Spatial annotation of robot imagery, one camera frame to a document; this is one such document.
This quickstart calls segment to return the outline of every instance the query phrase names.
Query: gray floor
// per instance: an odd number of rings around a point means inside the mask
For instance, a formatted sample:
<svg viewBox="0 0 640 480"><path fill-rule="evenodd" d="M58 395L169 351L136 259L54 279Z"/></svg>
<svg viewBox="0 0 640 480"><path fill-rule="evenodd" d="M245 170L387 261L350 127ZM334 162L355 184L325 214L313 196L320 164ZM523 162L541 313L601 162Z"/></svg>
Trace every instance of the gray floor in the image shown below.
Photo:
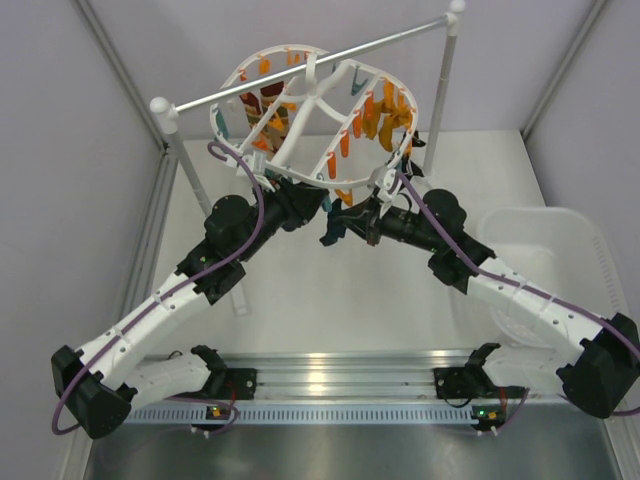
<svg viewBox="0 0 640 480"><path fill-rule="evenodd" d="M130 454L150 438L155 439ZM186 427L125 426L95 443L85 476L361 478L609 480L620 474L600 421L567 406L530 405L498 438L431 426L244 426L206 440Z"/></svg>

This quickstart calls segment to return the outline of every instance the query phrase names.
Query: robotic arm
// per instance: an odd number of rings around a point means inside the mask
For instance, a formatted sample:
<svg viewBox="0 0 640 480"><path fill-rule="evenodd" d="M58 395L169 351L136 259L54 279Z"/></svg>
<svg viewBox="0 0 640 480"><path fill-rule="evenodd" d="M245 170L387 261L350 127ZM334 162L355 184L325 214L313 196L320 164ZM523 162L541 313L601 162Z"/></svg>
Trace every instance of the robotic arm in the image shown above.
<svg viewBox="0 0 640 480"><path fill-rule="evenodd" d="M466 212L446 190L431 190L424 196L425 215L392 206L398 178L394 170L382 167L372 176L373 195L366 201L346 210L339 200L334 202L321 242L331 245L348 229L372 246L388 237L429 251L433 255L428 266L443 284L505 310L553 347L549 351L485 344L472 353L465 367L458 368L459 375L452 377L447 371L441 375L440 398L456 398L450 391L463 392L465 398L486 397L498 386L517 385L564 392L585 412L608 417L640 374L638 360L611 333L611 327L637 346L634 322L617 314L607 322L609 328L601 328L590 312L569 308L570 304L544 294L514 273L491 249L464 232ZM139 364L158 341L231 290L245 275L242 261L249 260L280 228L292 231L307 224L328 195L327 190L283 177L270 183L262 219L257 204L249 206L235 195L223 197L205 221L205 240L149 299L78 350L64 346L53 355L56 393L67 396L64 405L91 438L112 432L132 409L164 398L185 392L224 398L220 394L229 371L208 347L195 347L190 354L164 362ZM405 186L422 202L408 181ZM202 275L245 244L260 219L259 234L237 259ZM194 277L195 287L177 287ZM83 369L86 373L76 379ZM249 375L255 390L255 370ZM247 398L252 398L253 392L248 393Z"/></svg>

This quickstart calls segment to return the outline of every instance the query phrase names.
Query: gray wall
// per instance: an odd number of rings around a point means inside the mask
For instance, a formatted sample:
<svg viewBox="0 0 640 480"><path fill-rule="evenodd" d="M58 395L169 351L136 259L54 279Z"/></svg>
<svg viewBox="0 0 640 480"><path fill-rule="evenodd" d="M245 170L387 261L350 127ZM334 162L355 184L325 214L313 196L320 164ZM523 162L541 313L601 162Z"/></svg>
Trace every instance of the gray wall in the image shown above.
<svg viewBox="0 0 640 480"><path fill-rule="evenodd" d="M0 477L39 480L50 356L114 320L158 153L71 2L5 4L0 45Z"/></svg>
<svg viewBox="0 0 640 480"><path fill-rule="evenodd" d="M161 95L184 103L215 92L241 61L263 48L346 48L439 16L449 0L93 3L145 99ZM520 128L590 0L468 4L443 128ZM421 128L429 122L444 37L443 31L431 32L360 57L410 88L422 112ZM211 135L207 109L189 113L181 127L187 138ZM331 132L324 123L312 127L310 133Z"/></svg>
<svg viewBox="0 0 640 480"><path fill-rule="evenodd" d="M640 317L640 2L611 2L528 142L548 204L585 213L610 237Z"/></svg>

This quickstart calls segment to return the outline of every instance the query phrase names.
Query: white container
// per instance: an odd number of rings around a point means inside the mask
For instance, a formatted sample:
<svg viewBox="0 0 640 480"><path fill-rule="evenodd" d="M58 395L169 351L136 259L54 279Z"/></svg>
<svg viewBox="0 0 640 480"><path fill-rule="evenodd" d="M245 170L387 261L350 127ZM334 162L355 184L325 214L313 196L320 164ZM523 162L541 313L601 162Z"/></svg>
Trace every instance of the white container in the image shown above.
<svg viewBox="0 0 640 480"><path fill-rule="evenodd" d="M584 215L566 208L499 208L480 220L476 238L550 293L606 318L628 311L602 232ZM546 346L504 313L490 311L517 344Z"/></svg>

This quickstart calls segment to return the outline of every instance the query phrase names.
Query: white table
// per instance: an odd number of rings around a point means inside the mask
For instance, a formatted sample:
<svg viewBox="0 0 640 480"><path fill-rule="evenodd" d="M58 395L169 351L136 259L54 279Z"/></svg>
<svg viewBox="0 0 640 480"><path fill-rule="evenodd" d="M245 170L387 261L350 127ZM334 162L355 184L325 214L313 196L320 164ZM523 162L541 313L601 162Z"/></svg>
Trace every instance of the white table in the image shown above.
<svg viewBox="0 0 640 480"><path fill-rule="evenodd" d="M303 140L303 150L315 151L319 139ZM210 197L247 195L246 183L210 157L206 144L185 142ZM454 192L467 210L471 234L493 208L544 205L517 131L443 133L434 172L434 186ZM154 286L204 238L203 221L178 168ZM240 354L438 350L477 347L496 338L484 307L474 310L477 318L453 315L451 292L426 267L426 252L388 239L371 248L350 232L325 248L318 241L325 226L320 211L305 228L276 234L245 264L248 315L237 317L230 299L223 298L152 353L188 351L198 344ZM461 294L453 298L466 301Z"/></svg>

